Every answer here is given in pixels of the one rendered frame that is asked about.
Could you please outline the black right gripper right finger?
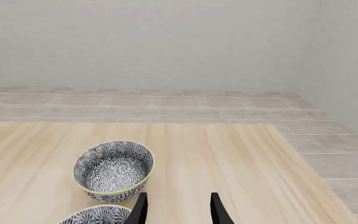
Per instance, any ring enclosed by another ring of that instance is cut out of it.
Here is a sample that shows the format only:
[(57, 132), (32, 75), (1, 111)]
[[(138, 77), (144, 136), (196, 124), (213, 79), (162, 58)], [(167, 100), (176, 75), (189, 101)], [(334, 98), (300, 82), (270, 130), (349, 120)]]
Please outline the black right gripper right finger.
[(216, 192), (211, 194), (210, 210), (213, 224), (234, 224)]

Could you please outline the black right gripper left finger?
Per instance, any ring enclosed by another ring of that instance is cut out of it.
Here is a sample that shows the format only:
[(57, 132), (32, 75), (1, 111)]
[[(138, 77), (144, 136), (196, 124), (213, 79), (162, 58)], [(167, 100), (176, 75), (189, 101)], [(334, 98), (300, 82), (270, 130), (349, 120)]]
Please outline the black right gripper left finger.
[(139, 194), (139, 197), (132, 209), (131, 213), (127, 218), (127, 224), (146, 224), (147, 219), (147, 193), (142, 192)]

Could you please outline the black white patterned bowl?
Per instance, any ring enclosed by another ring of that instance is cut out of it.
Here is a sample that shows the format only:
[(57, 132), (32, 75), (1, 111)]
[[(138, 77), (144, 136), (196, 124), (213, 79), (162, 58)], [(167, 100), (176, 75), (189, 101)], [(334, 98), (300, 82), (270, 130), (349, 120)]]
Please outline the black white patterned bowl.
[(98, 205), (75, 212), (59, 224), (124, 224), (131, 211), (119, 205)]
[(73, 178), (92, 199), (118, 203), (140, 193), (154, 167), (155, 157), (148, 147), (115, 140), (82, 153), (74, 163)]

